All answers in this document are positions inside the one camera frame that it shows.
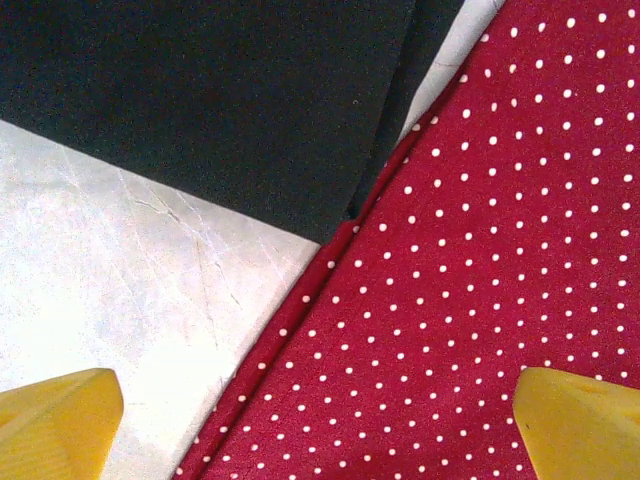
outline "red cloth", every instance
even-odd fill
[[[636,5],[507,2],[175,479],[533,479],[523,368],[640,387]]]

